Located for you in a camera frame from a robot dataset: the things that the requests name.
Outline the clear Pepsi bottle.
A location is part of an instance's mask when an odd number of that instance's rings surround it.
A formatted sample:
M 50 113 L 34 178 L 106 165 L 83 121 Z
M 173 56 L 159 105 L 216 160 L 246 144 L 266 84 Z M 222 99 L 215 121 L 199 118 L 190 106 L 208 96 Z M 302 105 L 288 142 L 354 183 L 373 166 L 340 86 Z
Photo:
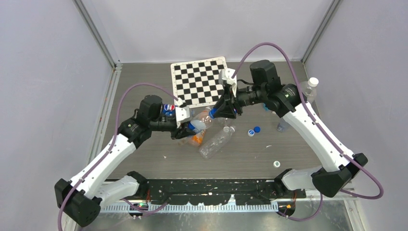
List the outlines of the clear Pepsi bottle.
M 204 110 L 196 115 L 188 124 L 188 128 L 199 133 L 202 130 L 207 130 L 214 123 L 214 117 L 211 110 Z

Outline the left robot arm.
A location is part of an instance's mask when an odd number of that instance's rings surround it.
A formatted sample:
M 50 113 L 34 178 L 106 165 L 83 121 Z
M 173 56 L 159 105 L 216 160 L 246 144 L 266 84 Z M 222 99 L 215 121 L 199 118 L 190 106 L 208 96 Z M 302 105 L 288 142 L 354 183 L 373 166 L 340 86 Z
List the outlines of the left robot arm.
M 144 198 L 148 191 L 147 180 L 137 172 L 130 172 L 108 186 L 103 183 L 152 132 L 169 132 L 172 139 L 194 135 L 190 119 L 190 109 L 183 99 L 178 98 L 175 104 L 164 104 L 159 96 L 145 96 L 130 118 L 117 123 L 106 147 L 84 169 L 69 180 L 56 182 L 58 218 L 65 214 L 84 228 L 108 205 L 127 196 Z

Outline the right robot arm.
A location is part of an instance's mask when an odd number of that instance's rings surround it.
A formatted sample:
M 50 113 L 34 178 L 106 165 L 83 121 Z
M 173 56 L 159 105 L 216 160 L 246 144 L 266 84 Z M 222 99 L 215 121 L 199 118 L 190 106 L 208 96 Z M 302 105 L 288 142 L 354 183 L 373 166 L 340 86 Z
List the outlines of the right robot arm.
M 368 159 L 363 153 L 354 154 L 330 132 L 321 131 L 325 124 L 318 118 L 310 103 L 302 105 L 305 96 L 296 85 L 281 83 L 275 65 L 261 60 L 250 65 L 253 84 L 238 89 L 233 69 L 222 69 L 219 82 L 224 93 L 211 111 L 215 118 L 235 119 L 244 106 L 264 103 L 294 128 L 314 151 L 321 166 L 303 170 L 287 169 L 274 181 L 275 193 L 288 197 L 294 190 L 316 189 L 327 197 L 334 197 L 360 169 L 352 160 L 364 166 Z

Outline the blue label Pepsi bottle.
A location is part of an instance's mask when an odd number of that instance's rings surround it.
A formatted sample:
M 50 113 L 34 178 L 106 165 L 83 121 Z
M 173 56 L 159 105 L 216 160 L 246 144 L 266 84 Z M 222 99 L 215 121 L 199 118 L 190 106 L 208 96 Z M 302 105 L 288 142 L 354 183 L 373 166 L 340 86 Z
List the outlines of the blue label Pepsi bottle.
M 217 122 L 222 126 L 230 126 L 233 121 L 234 120 L 230 118 L 217 118 Z

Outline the orange drink bottle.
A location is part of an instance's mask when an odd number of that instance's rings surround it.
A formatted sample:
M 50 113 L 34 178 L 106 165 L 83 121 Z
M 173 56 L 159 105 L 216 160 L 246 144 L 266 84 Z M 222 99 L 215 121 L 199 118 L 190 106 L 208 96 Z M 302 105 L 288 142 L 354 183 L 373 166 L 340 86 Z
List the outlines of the orange drink bottle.
M 189 143 L 191 146 L 194 147 L 199 147 L 204 139 L 206 130 L 201 130 L 199 133 L 197 133 L 196 135 L 192 136 L 192 137 L 185 137 L 179 141 L 177 141 L 177 145 L 178 146 L 182 146 L 186 143 Z

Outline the crushed Pepsi bottle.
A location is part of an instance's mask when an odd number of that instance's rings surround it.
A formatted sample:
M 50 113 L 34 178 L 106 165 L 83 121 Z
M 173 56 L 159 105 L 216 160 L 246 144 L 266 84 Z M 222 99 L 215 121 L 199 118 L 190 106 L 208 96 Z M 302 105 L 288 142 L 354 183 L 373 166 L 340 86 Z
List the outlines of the crushed Pepsi bottle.
M 173 104 L 164 104 L 162 113 L 168 117 L 174 117 L 176 115 L 176 106 Z

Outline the clear empty plastic bottle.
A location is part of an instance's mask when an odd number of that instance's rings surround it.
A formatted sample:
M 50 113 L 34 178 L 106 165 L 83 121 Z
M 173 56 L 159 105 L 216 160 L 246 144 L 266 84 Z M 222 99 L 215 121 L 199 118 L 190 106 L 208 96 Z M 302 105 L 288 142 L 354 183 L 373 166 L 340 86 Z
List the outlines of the clear empty plastic bottle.
M 225 126 L 219 133 L 214 135 L 199 149 L 199 154 L 204 159 L 210 159 L 214 154 L 220 151 L 230 140 L 236 131 L 235 126 Z

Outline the white blue bottle cap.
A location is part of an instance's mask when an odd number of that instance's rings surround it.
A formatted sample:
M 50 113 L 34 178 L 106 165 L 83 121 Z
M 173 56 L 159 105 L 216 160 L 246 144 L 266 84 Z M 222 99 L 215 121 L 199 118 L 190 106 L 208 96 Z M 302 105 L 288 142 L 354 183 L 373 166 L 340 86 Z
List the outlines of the white blue bottle cap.
M 253 137 L 255 135 L 255 131 L 253 129 L 248 130 L 247 132 L 249 137 Z

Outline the small water bottle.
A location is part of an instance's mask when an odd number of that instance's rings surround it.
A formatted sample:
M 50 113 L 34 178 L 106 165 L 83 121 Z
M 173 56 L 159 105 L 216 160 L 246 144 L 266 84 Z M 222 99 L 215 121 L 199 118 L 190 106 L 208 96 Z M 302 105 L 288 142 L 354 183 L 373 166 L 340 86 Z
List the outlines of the small water bottle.
M 285 132 L 290 127 L 291 127 L 291 125 L 288 122 L 286 122 L 283 118 L 281 118 L 279 120 L 278 125 L 277 125 L 277 131 L 278 132 Z

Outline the white green bottle cap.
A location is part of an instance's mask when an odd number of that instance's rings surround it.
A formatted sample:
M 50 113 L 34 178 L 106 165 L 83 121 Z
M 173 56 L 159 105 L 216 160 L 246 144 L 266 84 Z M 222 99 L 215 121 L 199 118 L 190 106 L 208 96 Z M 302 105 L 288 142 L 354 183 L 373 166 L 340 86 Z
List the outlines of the white green bottle cap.
M 275 167 L 275 168 L 279 168 L 280 167 L 280 162 L 279 161 L 274 161 L 273 162 L 273 166 Z

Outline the tall bottle white cap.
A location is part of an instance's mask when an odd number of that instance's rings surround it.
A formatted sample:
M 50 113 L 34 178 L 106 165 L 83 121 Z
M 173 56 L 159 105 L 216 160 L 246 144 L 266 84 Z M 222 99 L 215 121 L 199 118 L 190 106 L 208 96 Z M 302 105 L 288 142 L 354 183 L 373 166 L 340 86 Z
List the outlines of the tall bottle white cap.
M 301 83 L 302 93 L 306 96 L 306 99 L 309 103 L 313 103 L 317 96 L 317 85 L 319 80 L 315 77 L 311 77 L 307 81 Z

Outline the checkerboard mat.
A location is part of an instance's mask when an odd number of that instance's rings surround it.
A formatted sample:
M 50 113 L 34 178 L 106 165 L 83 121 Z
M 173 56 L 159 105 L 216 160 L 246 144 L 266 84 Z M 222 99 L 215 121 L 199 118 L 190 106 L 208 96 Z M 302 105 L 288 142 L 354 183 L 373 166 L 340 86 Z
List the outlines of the checkerboard mat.
M 170 65 L 173 94 L 190 108 L 213 106 L 223 93 L 218 74 L 227 68 L 225 57 Z

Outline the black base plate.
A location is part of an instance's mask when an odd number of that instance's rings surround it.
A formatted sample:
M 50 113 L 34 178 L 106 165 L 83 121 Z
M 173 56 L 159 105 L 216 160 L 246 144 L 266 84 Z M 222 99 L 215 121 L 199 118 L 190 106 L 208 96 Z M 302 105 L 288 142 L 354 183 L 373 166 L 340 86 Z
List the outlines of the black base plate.
M 161 213 L 283 212 L 288 205 L 293 212 L 306 192 L 267 179 L 152 179 L 130 198 Z

